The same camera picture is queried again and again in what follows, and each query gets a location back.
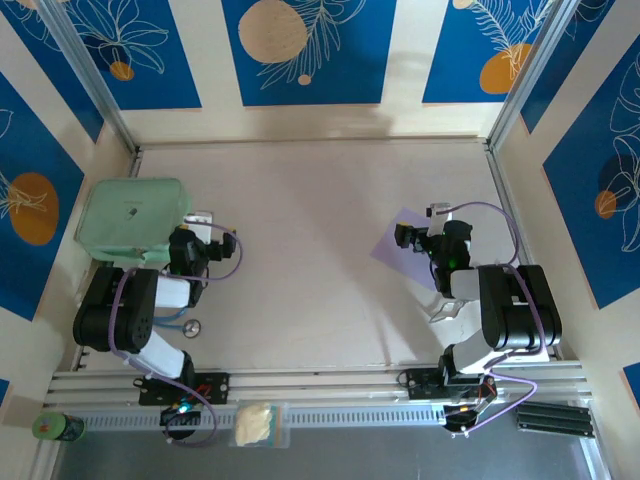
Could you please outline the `lilac paper sheet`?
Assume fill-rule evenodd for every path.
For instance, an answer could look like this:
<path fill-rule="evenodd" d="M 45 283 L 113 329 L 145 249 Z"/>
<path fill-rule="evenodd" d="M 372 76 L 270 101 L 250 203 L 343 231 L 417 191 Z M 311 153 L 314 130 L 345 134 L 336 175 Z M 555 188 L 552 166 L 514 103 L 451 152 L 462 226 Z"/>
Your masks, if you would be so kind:
<path fill-rule="evenodd" d="M 419 285 L 435 291 L 429 256 L 426 253 L 414 252 L 412 246 L 407 249 L 401 249 L 397 246 L 394 234 L 398 223 L 414 227 L 428 227 L 430 220 L 424 214 L 402 208 L 391 220 L 370 256 Z"/>

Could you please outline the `blue tube stethoscope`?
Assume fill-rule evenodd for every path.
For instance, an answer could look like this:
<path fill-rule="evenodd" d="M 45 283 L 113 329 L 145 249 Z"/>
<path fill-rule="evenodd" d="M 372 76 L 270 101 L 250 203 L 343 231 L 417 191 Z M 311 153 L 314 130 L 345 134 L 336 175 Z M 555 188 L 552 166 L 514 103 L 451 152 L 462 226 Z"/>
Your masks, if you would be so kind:
<path fill-rule="evenodd" d="M 182 308 L 176 313 L 164 316 L 155 316 L 153 324 L 157 328 L 176 330 L 188 339 L 196 338 L 202 331 L 202 325 L 199 320 L 192 318 L 182 320 L 187 313 L 187 308 Z"/>

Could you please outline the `mint green zip pouch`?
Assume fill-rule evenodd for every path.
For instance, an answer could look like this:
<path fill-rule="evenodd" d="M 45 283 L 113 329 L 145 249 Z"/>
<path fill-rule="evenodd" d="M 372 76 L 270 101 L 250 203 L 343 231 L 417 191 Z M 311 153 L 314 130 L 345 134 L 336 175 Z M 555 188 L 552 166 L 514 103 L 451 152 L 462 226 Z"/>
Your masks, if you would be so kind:
<path fill-rule="evenodd" d="M 98 261 L 165 264 L 169 237 L 191 207 L 176 178 L 102 180 L 88 196 L 75 240 Z"/>

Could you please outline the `black controller board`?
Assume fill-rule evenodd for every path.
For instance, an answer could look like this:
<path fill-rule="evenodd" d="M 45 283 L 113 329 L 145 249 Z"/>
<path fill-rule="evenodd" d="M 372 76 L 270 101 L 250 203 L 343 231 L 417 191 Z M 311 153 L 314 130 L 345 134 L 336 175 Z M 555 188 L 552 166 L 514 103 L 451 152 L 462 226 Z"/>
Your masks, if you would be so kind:
<path fill-rule="evenodd" d="M 200 424 L 201 411 L 192 404 L 174 404 L 160 413 L 160 426 L 169 429 Z"/>
<path fill-rule="evenodd" d="M 444 405 L 444 428 L 452 434 L 469 430 L 478 423 L 478 406 L 473 404 Z"/>

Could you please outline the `clear bag with cream contents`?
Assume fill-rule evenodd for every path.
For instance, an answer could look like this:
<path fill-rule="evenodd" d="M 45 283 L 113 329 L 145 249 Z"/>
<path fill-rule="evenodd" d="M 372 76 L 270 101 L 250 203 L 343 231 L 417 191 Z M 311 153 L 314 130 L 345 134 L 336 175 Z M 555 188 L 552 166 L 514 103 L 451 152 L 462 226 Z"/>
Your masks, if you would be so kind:
<path fill-rule="evenodd" d="M 229 441 L 237 448 L 284 449 L 290 446 L 289 405 L 282 402 L 241 402 Z"/>

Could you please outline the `black ribbed block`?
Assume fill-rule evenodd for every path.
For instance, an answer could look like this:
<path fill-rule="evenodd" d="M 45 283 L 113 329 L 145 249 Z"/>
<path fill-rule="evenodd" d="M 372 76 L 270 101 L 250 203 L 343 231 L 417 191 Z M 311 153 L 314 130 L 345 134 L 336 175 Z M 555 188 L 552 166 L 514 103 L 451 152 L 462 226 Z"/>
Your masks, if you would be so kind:
<path fill-rule="evenodd" d="M 515 411 L 517 427 L 521 431 L 594 438 L 588 408 L 527 401 Z"/>

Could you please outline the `green can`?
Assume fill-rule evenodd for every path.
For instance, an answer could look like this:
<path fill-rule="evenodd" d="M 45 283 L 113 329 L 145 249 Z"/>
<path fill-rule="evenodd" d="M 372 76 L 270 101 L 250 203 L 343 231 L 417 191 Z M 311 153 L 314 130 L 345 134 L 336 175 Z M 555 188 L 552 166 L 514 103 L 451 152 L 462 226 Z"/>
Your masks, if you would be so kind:
<path fill-rule="evenodd" d="M 82 438 L 86 424 L 83 419 L 71 415 L 45 412 L 34 420 L 31 431 L 39 440 L 74 442 Z"/>

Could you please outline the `blue floral wall poster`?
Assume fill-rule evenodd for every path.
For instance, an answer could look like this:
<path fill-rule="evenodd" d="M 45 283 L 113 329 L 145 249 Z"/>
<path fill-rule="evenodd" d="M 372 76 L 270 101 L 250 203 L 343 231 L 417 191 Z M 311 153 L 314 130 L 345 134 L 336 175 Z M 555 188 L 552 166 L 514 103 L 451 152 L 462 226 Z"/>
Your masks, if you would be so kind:
<path fill-rule="evenodd" d="M 397 0 L 221 0 L 246 107 L 376 105 Z"/>
<path fill-rule="evenodd" d="M 42 20 L 34 0 L 0 0 L 0 12 L 64 99 L 89 138 L 96 143 L 104 119 Z"/>
<path fill-rule="evenodd" d="M 520 115 L 531 134 L 616 0 L 580 0 Z"/>
<path fill-rule="evenodd" d="M 450 0 L 423 102 L 502 102 L 554 0 Z"/>
<path fill-rule="evenodd" d="M 201 107 L 169 0 L 68 0 L 64 9 L 120 109 Z"/>
<path fill-rule="evenodd" d="M 0 307 L 34 319 L 83 180 L 0 73 Z"/>
<path fill-rule="evenodd" d="M 640 36 L 543 164 L 598 307 L 640 288 Z"/>

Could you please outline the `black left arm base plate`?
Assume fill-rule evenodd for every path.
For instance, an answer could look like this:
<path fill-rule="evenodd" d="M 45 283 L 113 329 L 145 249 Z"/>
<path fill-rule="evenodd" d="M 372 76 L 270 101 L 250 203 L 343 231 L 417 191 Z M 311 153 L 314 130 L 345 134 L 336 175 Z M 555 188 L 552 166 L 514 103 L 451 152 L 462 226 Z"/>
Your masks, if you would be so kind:
<path fill-rule="evenodd" d="M 229 394 L 230 375 L 224 372 L 195 373 L 187 381 L 197 393 L 213 405 L 225 405 Z M 133 386 L 139 390 L 138 403 L 142 406 L 170 406 L 187 401 L 191 405 L 199 403 L 192 394 L 168 385 L 157 379 L 136 378 Z"/>

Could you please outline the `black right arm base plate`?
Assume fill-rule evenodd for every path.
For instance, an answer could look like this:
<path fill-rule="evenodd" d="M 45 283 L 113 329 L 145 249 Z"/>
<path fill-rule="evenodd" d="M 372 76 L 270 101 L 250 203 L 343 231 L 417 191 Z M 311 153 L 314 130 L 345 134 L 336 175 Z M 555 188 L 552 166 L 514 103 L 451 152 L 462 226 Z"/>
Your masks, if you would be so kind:
<path fill-rule="evenodd" d="M 402 370 L 397 383 L 407 390 L 410 400 L 461 400 L 490 399 L 497 396 L 495 387 L 484 375 L 455 373 L 445 369 L 409 368 Z"/>

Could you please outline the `aluminium mounting rail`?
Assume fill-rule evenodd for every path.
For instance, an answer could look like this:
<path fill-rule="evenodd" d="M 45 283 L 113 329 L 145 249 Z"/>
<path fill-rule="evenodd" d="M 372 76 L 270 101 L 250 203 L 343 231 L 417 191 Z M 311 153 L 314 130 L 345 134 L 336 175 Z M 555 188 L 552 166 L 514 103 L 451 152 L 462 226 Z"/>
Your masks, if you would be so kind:
<path fill-rule="evenodd" d="M 292 405 L 351 405 L 406 403 L 408 391 L 398 375 L 403 368 L 370 366 L 350 370 L 235 369 L 222 389 L 229 403 L 282 400 Z M 590 401 L 592 389 L 578 361 L 503 364 L 493 372 L 498 399 L 511 402 L 528 391 L 517 378 L 538 385 L 538 401 Z M 100 409 L 134 406 L 139 390 L 131 370 L 56 372 L 45 395 L 51 409 Z"/>

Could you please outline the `aluminium frame post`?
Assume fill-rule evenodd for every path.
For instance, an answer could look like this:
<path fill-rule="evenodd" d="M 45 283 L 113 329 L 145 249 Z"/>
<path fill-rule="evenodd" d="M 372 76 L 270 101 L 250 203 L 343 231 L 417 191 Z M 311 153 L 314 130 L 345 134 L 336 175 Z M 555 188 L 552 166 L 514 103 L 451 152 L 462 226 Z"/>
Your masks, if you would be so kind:
<path fill-rule="evenodd" d="M 56 0 L 34 0 L 34 3 L 51 36 L 101 116 L 126 149 L 136 155 L 139 145 L 64 7 Z"/>
<path fill-rule="evenodd" d="M 496 154 L 504 143 L 512 125 L 520 116 L 522 106 L 547 65 L 580 1 L 554 0 L 550 4 L 549 16 L 541 26 L 539 35 L 514 81 L 511 91 L 507 95 L 492 129 L 486 137 L 488 152 Z"/>

